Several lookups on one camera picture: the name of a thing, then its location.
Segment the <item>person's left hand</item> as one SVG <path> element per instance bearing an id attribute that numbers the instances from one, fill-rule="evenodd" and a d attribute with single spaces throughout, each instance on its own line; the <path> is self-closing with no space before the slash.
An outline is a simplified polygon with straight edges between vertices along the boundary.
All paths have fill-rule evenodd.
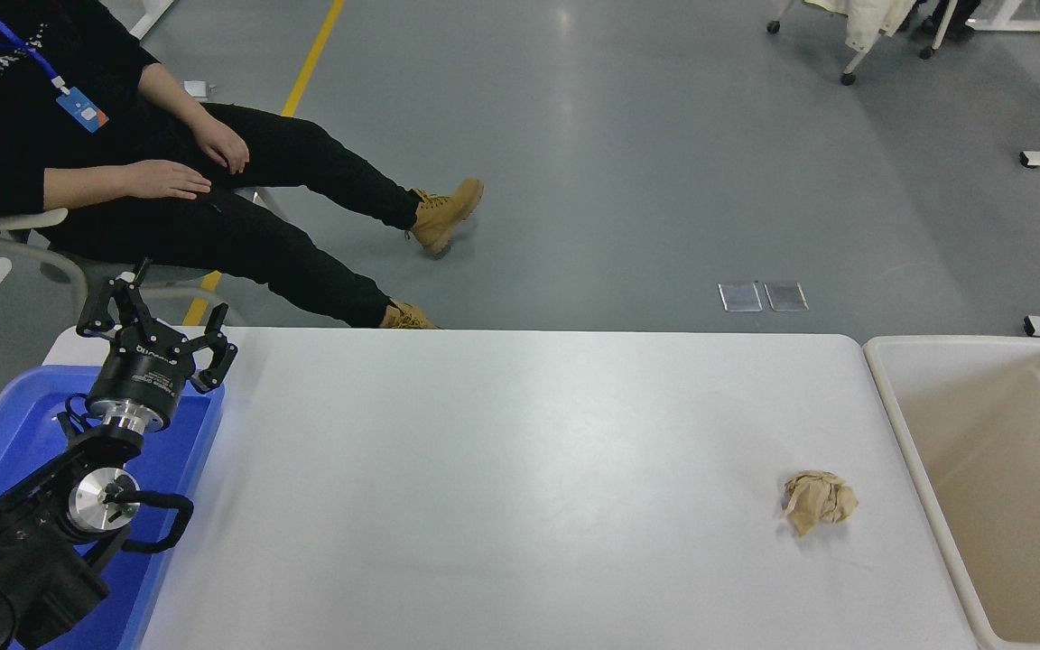
<path id="1" fill-rule="evenodd" d="M 205 115 L 186 120 L 197 145 L 211 160 L 230 174 L 239 174 L 249 164 L 248 142 L 220 120 Z"/>

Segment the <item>person's right hand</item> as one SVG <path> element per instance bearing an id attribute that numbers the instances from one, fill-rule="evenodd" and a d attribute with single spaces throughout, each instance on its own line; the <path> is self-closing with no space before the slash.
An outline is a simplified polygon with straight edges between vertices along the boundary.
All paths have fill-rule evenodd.
<path id="1" fill-rule="evenodd" d="M 210 193 L 213 182 L 185 164 L 166 160 L 147 160 L 121 168 L 124 191 L 138 199 L 197 200 Z"/>

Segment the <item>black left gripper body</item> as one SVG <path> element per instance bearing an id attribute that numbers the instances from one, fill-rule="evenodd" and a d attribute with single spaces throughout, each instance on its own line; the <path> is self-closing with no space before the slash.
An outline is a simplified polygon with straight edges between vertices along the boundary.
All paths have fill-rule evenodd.
<path id="1" fill-rule="evenodd" d="M 181 402 L 186 375 L 177 358 L 168 357 L 182 344 L 182 334 L 170 328 L 142 334 L 123 328 L 90 387 L 88 413 L 104 417 L 121 402 L 136 404 L 150 412 L 150 423 L 170 423 Z"/>

